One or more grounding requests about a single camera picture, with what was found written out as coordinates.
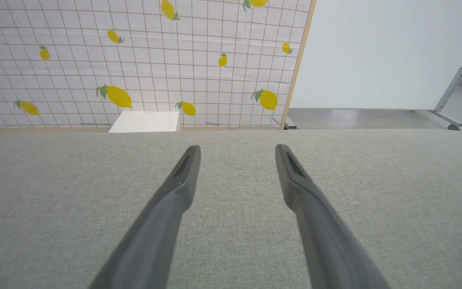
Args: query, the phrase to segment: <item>white panel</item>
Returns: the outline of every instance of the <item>white panel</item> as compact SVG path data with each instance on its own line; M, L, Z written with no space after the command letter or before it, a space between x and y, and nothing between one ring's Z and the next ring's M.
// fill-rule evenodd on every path
M462 0L318 0L292 108L432 110L462 67Z
M179 130L179 112L123 112L109 132L175 132Z

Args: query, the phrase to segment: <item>wooden edge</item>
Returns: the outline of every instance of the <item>wooden edge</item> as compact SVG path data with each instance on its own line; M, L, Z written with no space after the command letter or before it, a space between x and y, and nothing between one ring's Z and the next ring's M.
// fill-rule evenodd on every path
M12 135L107 133L108 128L0 128L0 137Z
M310 11L308 11L308 18L304 26L304 33L302 34L302 41L300 43L299 55L297 55L297 62L295 63L294 75L292 77L292 83L290 84L290 90L288 91L288 99L286 99L286 105L284 106L283 118L281 119L280 130L284 129L284 123L288 115L288 109L290 108L290 101L292 100L292 94L295 88L295 82L297 81L297 74L299 74L300 64L302 62L302 55L304 54L304 48L306 47L306 41L308 40L308 34L310 33L311 20L313 19L313 12L315 12L315 6L317 0L311 0Z

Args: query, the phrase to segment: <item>white box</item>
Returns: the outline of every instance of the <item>white box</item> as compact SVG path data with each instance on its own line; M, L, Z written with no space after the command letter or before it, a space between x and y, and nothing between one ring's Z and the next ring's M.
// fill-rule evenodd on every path
M178 132L179 112L122 112L110 133Z

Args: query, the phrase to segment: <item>wooden frame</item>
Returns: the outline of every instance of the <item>wooden frame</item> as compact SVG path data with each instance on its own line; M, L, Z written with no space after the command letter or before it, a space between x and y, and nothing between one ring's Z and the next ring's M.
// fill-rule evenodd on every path
M297 75L299 74L299 68L302 62L302 55L304 54L304 48L306 47L306 40L308 39L308 34L310 33L311 20L313 19L313 12L315 11L316 4L317 0L311 0L310 11L308 12L308 18L306 19L306 24L304 26L304 33L302 34L302 42L300 44L299 55L297 55L297 62L295 63L294 75L292 77L292 82L290 84L290 90L288 91L288 99L286 99L286 105L284 106L283 118L281 119L281 126L279 127L280 130L284 129L284 123L286 122L288 109L290 108L290 101L292 100L295 82L297 81Z

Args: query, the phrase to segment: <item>gray upholstered sofa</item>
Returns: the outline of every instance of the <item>gray upholstered sofa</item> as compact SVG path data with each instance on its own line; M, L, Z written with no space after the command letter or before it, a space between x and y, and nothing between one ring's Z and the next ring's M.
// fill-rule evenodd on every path
M309 287L274 147L290 146L393 288L462 288L462 132L0 138L0 288L83 288L185 149L202 148L168 286Z

